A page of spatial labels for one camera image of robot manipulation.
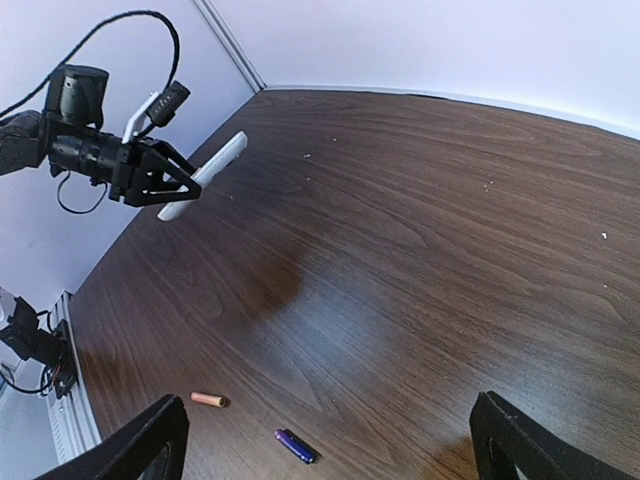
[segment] dark wood surface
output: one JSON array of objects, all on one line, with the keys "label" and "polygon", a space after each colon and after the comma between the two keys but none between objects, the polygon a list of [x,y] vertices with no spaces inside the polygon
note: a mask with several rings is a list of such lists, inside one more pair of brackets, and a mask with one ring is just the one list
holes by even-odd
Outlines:
[{"label": "dark wood surface", "polygon": [[[175,392],[188,479],[473,479],[468,417],[492,389],[640,475],[637,142],[273,92],[195,161],[240,129],[245,155],[174,223],[142,212],[72,302],[103,434]],[[276,428],[323,459],[305,466]]]}]

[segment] black cable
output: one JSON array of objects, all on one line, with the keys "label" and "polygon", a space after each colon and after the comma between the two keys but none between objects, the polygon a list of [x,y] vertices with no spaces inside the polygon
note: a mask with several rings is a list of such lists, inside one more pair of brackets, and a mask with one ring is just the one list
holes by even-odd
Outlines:
[{"label": "black cable", "polygon": [[[9,380],[5,376],[5,374],[2,372],[3,368],[7,369],[7,371],[9,372],[9,375],[11,375],[11,380]],[[35,395],[38,393],[42,393],[48,388],[50,388],[51,385],[53,385],[54,380],[56,379],[56,375],[58,374],[58,371],[59,371],[59,367],[56,367],[56,371],[49,377],[49,381],[45,385],[42,385],[42,377],[44,376],[44,371],[43,371],[43,374],[40,375],[40,388],[35,390],[28,390],[26,388],[18,387],[15,383],[13,383],[15,381],[15,378],[13,377],[13,373],[11,373],[11,370],[9,370],[6,365],[0,364],[0,378],[4,380],[4,383],[6,383],[9,387],[13,388],[14,390],[20,393],[26,393],[27,395]]]},{"label": "black cable", "polygon": [[140,133],[136,135],[136,138],[144,138],[151,133],[151,130],[156,128],[155,124],[150,123]]},{"label": "black cable", "polygon": [[[73,47],[73,49],[67,54],[67,56],[62,59],[62,61],[56,66],[56,68],[54,68],[49,73],[49,75],[45,77],[45,79],[40,83],[40,85],[38,85],[31,93],[25,96],[22,100],[20,100],[17,103],[14,103],[9,108],[6,108],[2,112],[0,112],[0,119],[6,116],[7,114],[13,112],[15,109],[20,108],[22,105],[24,105],[33,97],[35,97],[38,94],[38,92],[40,92],[40,90],[42,90],[45,87],[45,85],[49,82],[49,80],[51,80],[51,75],[53,75],[56,69],[58,69],[60,66],[67,63],[76,53],[78,53],[78,50],[80,50],[84,46],[84,44],[87,43],[89,39],[98,30],[100,30],[102,27],[105,27],[106,25],[109,25],[110,23],[117,22],[118,20],[121,20],[123,18],[136,17],[136,16],[149,16],[149,17],[153,17],[160,20],[162,23],[164,23],[164,25],[169,30],[169,33],[171,34],[171,39],[173,40],[173,63],[171,65],[171,72],[169,74],[169,79],[167,80],[165,89],[169,88],[169,86],[171,85],[171,82],[173,81],[173,77],[175,76],[176,71],[178,70],[178,62],[180,60],[180,38],[178,37],[178,32],[176,31],[173,24],[169,21],[169,19],[164,15],[162,15],[160,12],[156,12],[153,10],[132,10],[130,12],[120,13],[111,18],[103,20],[102,22],[97,24],[95,27],[93,27],[91,31],[87,35],[85,35],[85,37],[82,40],[80,40],[80,42],[75,47]],[[147,135],[153,129],[153,127],[154,125],[151,124],[145,130],[143,130],[143,132],[145,132],[144,134]]]},{"label": "black cable", "polygon": [[41,397],[46,397],[47,395],[49,395],[54,379],[55,377],[51,372],[51,369],[45,365],[45,367],[42,369],[42,373],[40,374],[40,390],[42,391],[39,393]]},{"label": "black cable", "polygon": [[104,196],[107,194],[107,188],[108,188],[107,184],[106,183],[104,184],[104,191],[102,192],[102,195],[100,195],[100,198],[98,199],[98,201],[93,207],[91,207],[89,210],[73,210],[72,208],[69,208],[64,203],[62,203],[62,199],[60,198],[60,192],[62,191],[62,186],[70,178],[71,178],[71,170],[67,170],[67,176],[64,177],[60,182],[60,185],[58,185],[58,193],[57,193],[58,204],[62,207],[62,209],[65,212],[73,213],[74,215],[86,215],[87,213],[93,212],[96,208],[100,206],[100,204],[102,203],[102,200],[104,200]]},{"label": "black cable", "polygon": [[53,333],[53,327],[51,326],[51,312],[47,312],[47,330],[49,330],[49,333]]}]

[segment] white wall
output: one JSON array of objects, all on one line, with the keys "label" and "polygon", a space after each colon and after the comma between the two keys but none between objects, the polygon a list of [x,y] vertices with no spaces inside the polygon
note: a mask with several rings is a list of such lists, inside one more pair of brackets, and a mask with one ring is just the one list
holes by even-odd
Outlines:
[{"label": "white wall", "polygon": [[[35,87],[96,23],[140,8],[161,11],[180,33],[176,79],[191,97],[154,135],[191,154],[252,92],[187,0],[2,2],[0,109]],[[71,63],[111,73],[105,130],[122,134],[125,120],[149,92],[163,87],[171,48],[159,21],[131,18],[103,29],[74,57]],[[43,99],[44,93],[27,107],[39,110]],[[38,309],[51,307],[64,289],[75,291],[136,213],[105,200],[91,215],[70,215],[56,203],[58,182],[49,176],[47,162],[38,170],[0,178],[0,285]],[[100,190],[79,177],[63,194],[70,206],[82,209],[93,204]]]},{"label": "white wall", "polygon": [[270,87],[470,96],[640,135],[635,0],[213,1]]},{"label": "white wall", "polygon": [[[36,388],[41,365],[29,361],[16,381]],[[8,390],[0,397],[0,478],[27,480],[58,466],[44,398]]]}]

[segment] orange object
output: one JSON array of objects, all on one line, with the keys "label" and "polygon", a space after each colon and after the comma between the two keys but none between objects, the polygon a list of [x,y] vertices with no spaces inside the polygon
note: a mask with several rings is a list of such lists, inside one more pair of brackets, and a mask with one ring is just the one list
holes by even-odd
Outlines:
[{"label": "orange object", "polygon": [[193,392],[191,394],[191,400],[196,403],[202,403],[203,405],[209,405],[210,407],[226,407],[227,399],[224,397],[218,397],[216,395],[207,395],[206,393]]}]

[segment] baseboard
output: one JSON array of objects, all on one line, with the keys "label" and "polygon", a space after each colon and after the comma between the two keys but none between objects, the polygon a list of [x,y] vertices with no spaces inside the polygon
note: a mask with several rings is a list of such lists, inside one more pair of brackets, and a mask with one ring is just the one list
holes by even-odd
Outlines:
[{"label": "baseboard", "polygon": [[328,90],[328,91],[344,91],[344,92],[373,92],[373,93],[391,93],[395,95],[422,95],[427,97],[445,98],[457,102],[474,103],[478,105],[487,105],[490,107],[506,108],[508,110],[517,110],[519,112],[534,113],[545,117],[567,120],[569,122],[579,123],[582,125],[590,125],[592,127],[601,128],[608,132],[624,135],[635,140],[640,140],[640,130],[635,128],[612,123],[597,118],[586,117],[571,112],[563,112],[550,108],[537,107],[535,105],[527,105],[523,103],[508,102],[493,98],[475,97],[472,95],[460,95],[457,93],[435,92],[428,90],[411,90],[402,88],[386,88],[386,87],[357,87],[357,86],[332,86],[332,85],[275,85],[268,86],[265,90]]},{"label": "baseboard", "polygon": [[58,300],[52,311],[51,323],[54,327],[62,319],[69,323],[73,354],[76,365],[78,365],[78,383],[68,395],[60,400],[56,399],[54,394],[49,394],[46,398],[51,431],[60,464],[72,460],[101,442],[73,339],[73,322],[69,314],[69,300],[68,293],[64,293]]}]

